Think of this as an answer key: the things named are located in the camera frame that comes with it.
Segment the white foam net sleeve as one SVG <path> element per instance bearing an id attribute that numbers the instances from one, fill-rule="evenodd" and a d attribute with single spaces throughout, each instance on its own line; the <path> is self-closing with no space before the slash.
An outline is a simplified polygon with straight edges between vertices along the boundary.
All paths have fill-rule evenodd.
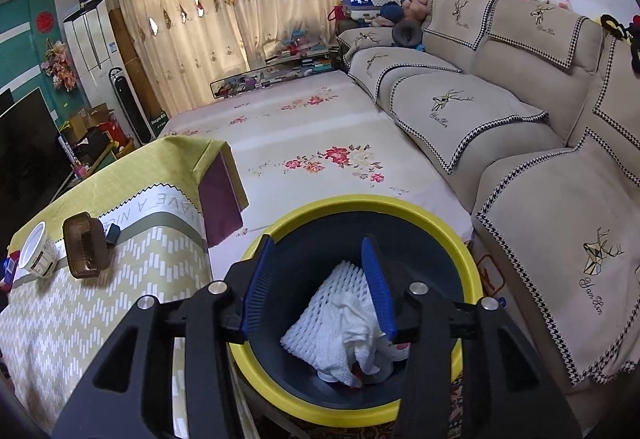
<path id="1" fill-rule="evenodd" d="M 317 372 L 346 383 L 355 363 L 364 373 L 378 371 L 374 354 L 379 336 L 364 272 L 342 261 L 322 282 L 280 344 Z"/>

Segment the white plastic bowl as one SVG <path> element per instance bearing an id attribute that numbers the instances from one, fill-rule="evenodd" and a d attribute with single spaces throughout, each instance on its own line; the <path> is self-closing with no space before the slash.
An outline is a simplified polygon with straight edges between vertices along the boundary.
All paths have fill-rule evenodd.
<path id="1" fill-rule="evenodd" d="M 20 254 L 18 266 L 34 277 L 49 277 L 58 263 L 58 248 L 47 225 L 40 221 L 30 231 Z"/>

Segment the white blue tube packet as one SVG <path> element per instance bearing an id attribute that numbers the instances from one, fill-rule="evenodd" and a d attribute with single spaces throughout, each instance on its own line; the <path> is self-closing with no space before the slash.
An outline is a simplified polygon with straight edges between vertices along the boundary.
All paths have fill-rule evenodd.
<path id="1" fill-rule="evenodd" d="M 119 225 L 114 222 L 110 222 L 104 227 L 104 237 L 108 248 L 113 248 L 116 245 L 121 232 Z"/>

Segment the yellow rimmed dark trash bin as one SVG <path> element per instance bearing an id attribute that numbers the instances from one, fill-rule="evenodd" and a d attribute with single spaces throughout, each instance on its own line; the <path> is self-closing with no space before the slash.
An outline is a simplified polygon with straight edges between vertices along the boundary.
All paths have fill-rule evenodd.
<path id="1" fill-rule="evenodd" d="M 267 402 L 307 423 L 370 427 L 397 415 L 408 345 L 384 337 L 361 269 L 361 243 L 447 298 L 474 303 L 480 276 L 464 245 L 471 216 L 457 199 L 420 207 L 373 194 L 307 204 L 260 230 L 273 240 L 262 321 L 231 355 Z"/>

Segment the patterned green yellow tablecloth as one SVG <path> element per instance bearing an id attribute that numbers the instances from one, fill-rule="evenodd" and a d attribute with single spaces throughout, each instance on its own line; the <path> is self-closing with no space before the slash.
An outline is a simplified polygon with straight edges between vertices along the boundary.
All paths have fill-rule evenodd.
<path id="1" fill-rule="evenodd" d="M 24 225 L 44 223 L 56 247 L 79 213 L 120 230 L 105 271 L 79 280 L 60 259 L 49 277 L 17 274 L 1 314 L 1 351 L 27 414 L 51 431 L 82 374 L 144 295 L 188 298 L 213 279 L 208 251 L 243 225 L 248 201 L 229 144 L 171 136 L 82 181 Z"/>

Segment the floral beige floor rug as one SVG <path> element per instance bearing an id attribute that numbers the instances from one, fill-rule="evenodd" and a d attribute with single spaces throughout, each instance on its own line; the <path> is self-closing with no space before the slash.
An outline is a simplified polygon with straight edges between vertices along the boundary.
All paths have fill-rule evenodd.
<path id="1" fill-rule="evenodd" d="M 331 196 L 403 199 L 471 240 L 471 216 L 445 180 L 342 72 L 218 100 L 174 116 L 163 133 L 224 140 L 232 150 L 248 206 L 241 229 L 209 250 L 217 279 L 273 222 Z"/>

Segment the black tower fan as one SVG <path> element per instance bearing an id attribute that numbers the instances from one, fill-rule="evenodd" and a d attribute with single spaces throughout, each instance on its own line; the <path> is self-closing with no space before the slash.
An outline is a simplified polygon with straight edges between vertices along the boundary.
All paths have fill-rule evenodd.
<path id="1" fill-rule="evenodd" d="M 149 144 L 154 138 L 153 129 L 146 118 L 139 99 L 128 82 L 125 72 L 119 66 L 108 71 L 115 97 L 127 118 L 127 122 L 140 144 Z"/>

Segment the red fire extinguisher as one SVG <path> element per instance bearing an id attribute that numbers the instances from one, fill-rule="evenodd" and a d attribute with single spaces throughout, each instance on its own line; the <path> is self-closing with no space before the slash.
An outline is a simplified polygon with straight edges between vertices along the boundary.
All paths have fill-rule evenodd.
<path id="1" fill-rule="evenodd" d="M 125 135 L 122 127 L 120 127 L 120 125 L 111 118 L 105 122 L 99 123 L 98 128 L 102 133 L 107 134 L 107 136 L 117 144 L 118 148 L 124 148 L 129 144 L 130 138 Z"/>

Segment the low glass shelf with books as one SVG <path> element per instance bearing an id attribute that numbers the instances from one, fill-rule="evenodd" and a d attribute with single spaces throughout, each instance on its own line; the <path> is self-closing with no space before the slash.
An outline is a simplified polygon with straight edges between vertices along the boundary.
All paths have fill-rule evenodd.
<path id="1" fill-rule="evenodd" d="M 324 47 L 303 54 L 272 58 L 265 66 L 221 78 L 209 84 L 215 100 L 228 99 L 245 92 L 272 87 L 312 75 L 332 72 L 338 64 L 338 47 Z"/>

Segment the beige sectional sofa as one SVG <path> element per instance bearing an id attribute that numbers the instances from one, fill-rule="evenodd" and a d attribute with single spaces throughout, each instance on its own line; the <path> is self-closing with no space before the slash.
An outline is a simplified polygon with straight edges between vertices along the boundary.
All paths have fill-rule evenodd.
<path id="1" fill-rule="evenodd" d="M 416 44 L 338 38 L 352 79 L 472 216 L 486 292 L 569 391 L 639 372 L 639 77 L 592 20 L 429 0 Z"/>

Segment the red blue snack box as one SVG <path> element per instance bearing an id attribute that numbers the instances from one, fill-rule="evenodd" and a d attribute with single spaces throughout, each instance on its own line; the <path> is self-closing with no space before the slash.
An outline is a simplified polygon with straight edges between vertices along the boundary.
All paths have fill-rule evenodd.
<path id="1" fill-rule="evenodd" d="M 6 258 L 2 260 L 0 266 L 0 289 L 2 292 L 9 293 L 11 291 L 19 261 L 19 251 L 6 255 Z"/>

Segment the black flat television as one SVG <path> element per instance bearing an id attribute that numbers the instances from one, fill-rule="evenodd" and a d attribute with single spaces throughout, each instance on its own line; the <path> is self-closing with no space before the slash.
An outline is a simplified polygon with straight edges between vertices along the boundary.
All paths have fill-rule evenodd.
<path id="1" fill-rule="evenodd" d="M 1 115 L 1 247 L 48 206 L 72 167 L 40 90 Z"/>

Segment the white cabinet air conditioner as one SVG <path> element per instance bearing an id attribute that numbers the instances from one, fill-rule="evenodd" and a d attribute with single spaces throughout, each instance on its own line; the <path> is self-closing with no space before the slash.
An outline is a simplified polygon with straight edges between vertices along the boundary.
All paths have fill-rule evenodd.
<path id="1" fill-rule="evenodd" d="M 63 23 L 82 89 L 93 107 L 105 103 L 120 125 L 129 122 L 122 92 L 132 85 L 120 54 L 105 0 L 90 2 Z"/>

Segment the black yellow monkey plush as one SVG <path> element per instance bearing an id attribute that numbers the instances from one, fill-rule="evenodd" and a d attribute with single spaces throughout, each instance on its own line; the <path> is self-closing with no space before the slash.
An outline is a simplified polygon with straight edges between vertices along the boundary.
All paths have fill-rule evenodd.
<path id="1" fill-rule="evenodd" d="M 602 14 L 599 23 L 603 29 L 613 35 L 616 40 L 622 40 L 630 48 L 631 69 L 634 74 L 640 74 L 640 16 L 635 14 L 631 22 L 625 26 L 610 14 Z"/>

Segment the artificial flower wall decoration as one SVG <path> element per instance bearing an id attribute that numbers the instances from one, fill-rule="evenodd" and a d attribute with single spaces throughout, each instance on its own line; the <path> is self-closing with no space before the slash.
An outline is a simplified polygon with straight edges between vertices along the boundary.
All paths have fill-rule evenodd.
<path id="1" fill-rule="evenodd" d="M 78 76 L 66 43 L 62 40 L 55 43 L 46 40 L 46 45 L 47 50 L 40 69 L 51 78 L 55 89 L 73 92 L 77 88 Z"/>

